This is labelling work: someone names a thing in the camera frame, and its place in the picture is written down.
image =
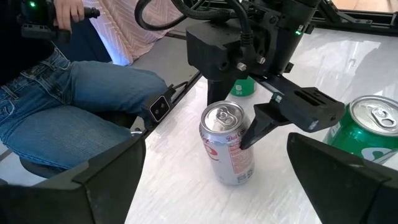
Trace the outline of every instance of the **blue jeans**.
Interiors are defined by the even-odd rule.
[[[127,140],[130,130],[94,115],[125,111],[166,90],[155,73],[68,61],[58,51],[0,89],[0,138],[24,159],[71,168]]]

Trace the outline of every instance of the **diet coke can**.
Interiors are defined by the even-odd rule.
[[[253,174],[253,148],[240,148],[248,127],[242,107],[231,101],[213,103],[201,115],[200,136],[213,170],[224,184],[243,184]]]

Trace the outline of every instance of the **can lid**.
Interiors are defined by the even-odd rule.
[[[398,136],[398,103],[383,96],[362,96],[349,104],[354,121],[370,132]]]
[[[239,127],[244,117],[242,107],[232,101],[209,105],[201,116],[201,125],[211,133],[227,133]]]

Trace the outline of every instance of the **white table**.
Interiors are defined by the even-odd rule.
[[[286,77],[345,103],[367,94],[398,100],[397,58],[398,39],[317,29],[303,38]],[[302,133],[292,124],[254,145],[256,169],[247,184],[228,187],[216,180],[198,132],[206,89],[202,78],[147,138],[126,223],[320,223],[287,156],[288,133]],[[228,99],[253,118],[253,104],[270,97],[259,87],[249,98]],[[325,133],[306,135],[322,140]]]

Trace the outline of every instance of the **hand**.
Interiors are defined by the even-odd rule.
[[[72,31],[70,19],[79,22],[85,18],[85,8],[81,0],[54,0],[59,29]]]

